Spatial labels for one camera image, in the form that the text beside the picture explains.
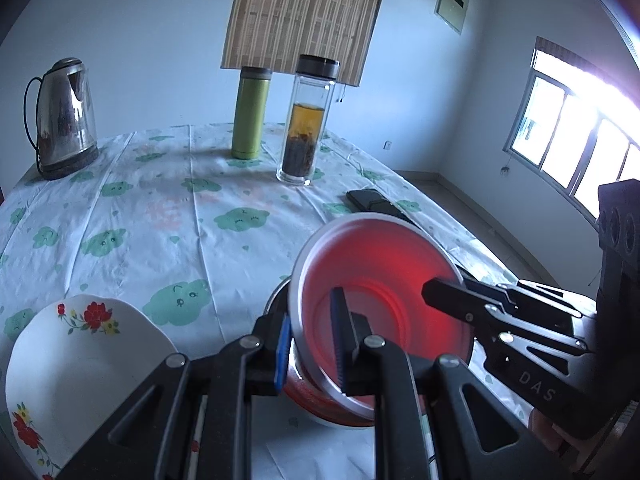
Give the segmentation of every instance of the red bowl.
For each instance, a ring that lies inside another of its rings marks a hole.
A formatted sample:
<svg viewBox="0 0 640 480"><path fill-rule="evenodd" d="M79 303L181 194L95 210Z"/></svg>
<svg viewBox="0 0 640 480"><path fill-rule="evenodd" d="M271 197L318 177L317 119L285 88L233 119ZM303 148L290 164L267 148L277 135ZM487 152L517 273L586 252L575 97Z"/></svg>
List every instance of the red bowl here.
<svg viewBox="0 0 640 480"><path fill-rule="evenodd" d="M372 399L344 396L337 386L329 293L343 287L350 310L406 352L435 359L443 353L469 361L472 328L426 305L431 278L462 282L437 243L393 216L356 213L335 219L305 244L289 285L291 326L308 378L334 402L373 420Z"/></svg>
<svg viewBox="0 0 640 480"><path fill-rule="evenodd" d="M289 282L290 279L287 278L273 291L264 309L265 314L268 314L271 307L281 300L282 295L284 295L284 300L286 301L287 285L289 285ZM323 393L320 388L308 378L308 373L300 361L296 343L293 341L291 342L291 348L289 350L287 380L284 384L283 392L300 408L331 424L338 424L350 428L369 428L373 426L373 420L348 412L331 397Z"/></svg>

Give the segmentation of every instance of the bamboo blind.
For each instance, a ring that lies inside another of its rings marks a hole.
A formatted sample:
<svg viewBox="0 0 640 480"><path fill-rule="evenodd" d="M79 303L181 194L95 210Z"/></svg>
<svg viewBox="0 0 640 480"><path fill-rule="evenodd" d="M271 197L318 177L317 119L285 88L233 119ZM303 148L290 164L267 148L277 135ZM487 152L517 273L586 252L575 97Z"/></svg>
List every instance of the bamboo blind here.
<svg viewBox="0 0 640 480"><path fill-rule="evenodd" d="M222 68L294 73L300 54L340 61L338 81L360 84L381 0L234 0Z"/></svg>
<svg viewBox="0 0 640 480"><path fill-rule="evenodd" d="M553 41L546 40L545 38L540 38L539 36L536 38L536 50L544 52L545 54L549 54L550 56L561 59L565 63L568 63L584 72L588 72L591 75L596 76L601 81L605 83L612 84L614 86L618 86L611 77L604 72L604 70L599 69L592 62L587 61L583 57L574 54L570 50L567 50L565 47L554 43Z"/></svg>

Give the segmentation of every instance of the wall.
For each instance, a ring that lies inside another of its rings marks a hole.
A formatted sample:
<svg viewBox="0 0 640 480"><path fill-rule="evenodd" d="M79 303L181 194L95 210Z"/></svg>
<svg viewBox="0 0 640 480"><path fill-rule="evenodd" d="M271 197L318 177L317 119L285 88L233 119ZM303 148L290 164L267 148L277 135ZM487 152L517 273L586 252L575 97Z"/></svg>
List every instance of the wall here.
<svg viewBox="0 0 640 480"><path fill-rule="evenodd" d="M383 0L362 84L346 89L328 123L399 170L436 170L488 7L471 0L459 36L434 15L435 1ZM220 69L232 3L32 0L0 45L0 186L10 190L34 159L24 86L62 57L90 70L100 136L233 121L239 71ZM267 121L285 120L291 84L292 76L274 75ZM385 140L393 145L383 152Z"/></svg>
<svg viewBox="0 0 640 480"><path fill-rule="evenodd" d="M590 60L630 89L640 73L591 0L494 0L479 63L440 173L510 231L563 288L595 297L602 253L594 228L504 143L516 117L536 36Z"/></svg>

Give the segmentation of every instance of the window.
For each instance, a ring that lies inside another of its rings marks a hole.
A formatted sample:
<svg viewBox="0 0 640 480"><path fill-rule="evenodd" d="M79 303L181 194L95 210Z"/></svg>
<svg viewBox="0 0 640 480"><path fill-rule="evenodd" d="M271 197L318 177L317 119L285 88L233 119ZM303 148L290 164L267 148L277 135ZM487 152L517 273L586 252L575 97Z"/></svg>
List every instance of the window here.
<svg viewBox="0 0 640 480"><path fill-rule="evenodd" d="M599 215L598 186L640 180L640 110L609 77L543 38L505 150L587 217Z"/></svg>
<svg viewBox="0 0 640 480"><path fill-rule="evenodd" d="M381 0L234 0L222 68L294 73L300 54L340 61L358 86Z"/></svg>

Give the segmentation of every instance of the white tablecloth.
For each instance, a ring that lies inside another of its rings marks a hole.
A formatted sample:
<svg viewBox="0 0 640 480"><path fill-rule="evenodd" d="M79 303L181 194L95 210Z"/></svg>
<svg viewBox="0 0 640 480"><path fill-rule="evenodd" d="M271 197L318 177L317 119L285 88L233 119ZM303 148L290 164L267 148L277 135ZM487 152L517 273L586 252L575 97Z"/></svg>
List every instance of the white tablecloth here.
<svg viewBox="0 0 640 480"><path fill-rule="evenodd" d="M304 242L348 214L345 193L376 187L476 278L516 282L436 203L367 153L326 134L307 188L275 177L283 126L257 160L230 156L231 124L175 126L102 142L98 159L55 182L34 168L0 207L0 386L15 339L57 300L86 292L141 309L190 358L250 332ZM181 283L177 311L172 286ZM530 407L470 368L521 420ZM0 428L13 440L0 399ZM254 478L373 478L372 430L322 426L286 397L255 399Z"/></svg>

